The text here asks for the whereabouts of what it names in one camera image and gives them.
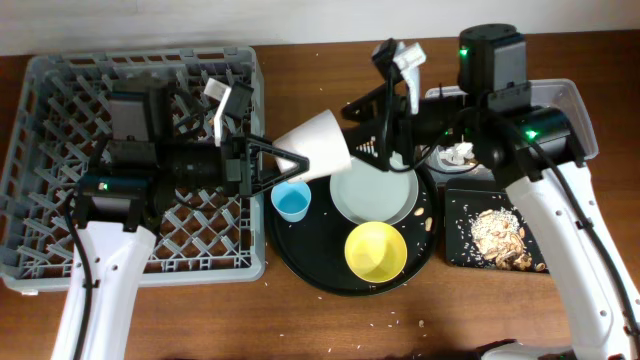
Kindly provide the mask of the light blue plastic cup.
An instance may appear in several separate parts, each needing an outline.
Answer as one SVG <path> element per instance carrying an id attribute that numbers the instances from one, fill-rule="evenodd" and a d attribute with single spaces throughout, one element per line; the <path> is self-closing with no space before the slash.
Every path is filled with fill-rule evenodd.
<path id="1" fill-rule="evenodd" d="M 311 189 L 305 182 L 282 182 L 271 190 L 272 205 L 290 223 L 299 222 L 306 216 L 311 198 Z"/>

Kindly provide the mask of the pink plastic cup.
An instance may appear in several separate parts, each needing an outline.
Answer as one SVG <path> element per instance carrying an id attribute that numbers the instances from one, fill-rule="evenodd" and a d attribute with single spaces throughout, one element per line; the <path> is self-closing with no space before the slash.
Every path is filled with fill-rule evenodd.
<path id="1" fill-rule="evenodd" d="M 351 155 L 334 114 L 325 110 L 273 142 L 276 148 L 304 156 L 309 170 L 289 183 L 311 180 L 351 168 Z"/>

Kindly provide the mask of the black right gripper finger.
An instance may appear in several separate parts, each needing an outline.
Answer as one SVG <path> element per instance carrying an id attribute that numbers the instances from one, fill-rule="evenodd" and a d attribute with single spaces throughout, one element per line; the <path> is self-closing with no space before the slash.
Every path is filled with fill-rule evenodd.
<path id="1" fill-rule="evenodd" d="M 390 170 L 391 152 L 385 124 L 361 123 L 356 127 L 343 129 L 342 134 L 353 157 L 383 172 Z"/>
<path id="2" fill-rule="evenodd" d="M 386 95 L 385 89 L 374 89 L 343 107 L 341 116 L 358 123 L 382 118 L 386 114 Z"/>

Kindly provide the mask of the yellow plastic bowl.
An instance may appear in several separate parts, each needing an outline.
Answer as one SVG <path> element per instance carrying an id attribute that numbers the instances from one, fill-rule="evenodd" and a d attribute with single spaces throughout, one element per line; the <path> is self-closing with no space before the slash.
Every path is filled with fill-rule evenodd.
<path id="1" fill-rule="evenodd" d="M 402 234 L 383 222 L 356 226 L 344 245 L 346 263 L 358 278 L 380 284 L 396 278 L 404 269 L 408 249 Z"/>

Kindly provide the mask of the white paper napkin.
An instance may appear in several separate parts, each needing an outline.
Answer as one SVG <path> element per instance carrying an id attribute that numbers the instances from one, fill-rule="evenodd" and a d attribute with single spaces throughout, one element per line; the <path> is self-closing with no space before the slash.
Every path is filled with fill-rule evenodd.
<path id="1" fill-rule="evenodd" d="M 439 158 L 452 166 L 462 166 L 475 159 L 473 144 L 470 142 L 455 143 L 439 153 Z"/>

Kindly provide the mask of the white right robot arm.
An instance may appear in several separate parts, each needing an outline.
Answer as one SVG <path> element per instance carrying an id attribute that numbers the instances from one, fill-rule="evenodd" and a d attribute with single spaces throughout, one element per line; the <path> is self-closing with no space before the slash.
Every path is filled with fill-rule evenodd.
<path id="1" fill-rule="evenodd" d="M 457 96 L 423 99 L 420 46 L 380 44 L 372 62 L 383 84 L 344 107 L 350 153 L 382 171 L 401 155 L 420 167 L 441 144 L 464 138 L 476 161 L 519 210 L 539 246 L 569 319 L 570 355 L 635 359 L 639 293 L 595 201 L 586 149 L 563 111 L 536 106 L 525 37 L 509 24 L 459 36 Z"/>

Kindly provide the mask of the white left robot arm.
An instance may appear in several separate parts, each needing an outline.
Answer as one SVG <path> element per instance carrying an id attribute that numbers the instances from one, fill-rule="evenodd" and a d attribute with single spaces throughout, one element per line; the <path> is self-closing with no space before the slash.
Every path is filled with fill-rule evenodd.
<path id="1" fill-rule="evenodd" d="M 139 283 L 177 189 L 252 198 L 308 170 L 306 157 L 262 137 L 224 134 L 223 118 L 240 119 L 253 92 L 241 82 L 207 81 L 204 93 L 217 104 L 214 139 L 206 143 L 195 139 L 206 108 L 195 107 L 198 123 L 185 133 L 171 122 L 171 95 L 189 92 L 152 77 L 114 85 L 112 130 L 99 138 L 63 204 L 74 254 L 53 358 L 123 357 Z"/>

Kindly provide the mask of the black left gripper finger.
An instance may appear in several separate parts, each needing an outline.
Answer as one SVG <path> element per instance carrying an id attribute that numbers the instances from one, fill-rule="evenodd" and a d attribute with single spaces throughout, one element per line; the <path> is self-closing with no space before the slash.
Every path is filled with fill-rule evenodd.
<path id="1" fill-rule="evenodd" d="M 262 158 L 264 156 L 289 161 L 293 166 L 284 171 L 281 171 L 277 165 L 264 170 L 262 168 Z M 309 159 L 307 157 L 282 149 L 252 150 L 248 160 L 249 176 L 248 182 L 244 185 L 245 196 L 259 195 L 282 182 L 293 180 L 296 176 L 302 175 L 309 170 Z"/>
<path id="2" fill-rule="evenodd" d="M 271 141 L 253 134 L 245 136 L 245 143 L 249 155 L 257 155 L 259 153 L 267 153 L 270 155 L 283 154 L 283 150 L 275 147 Z"/>

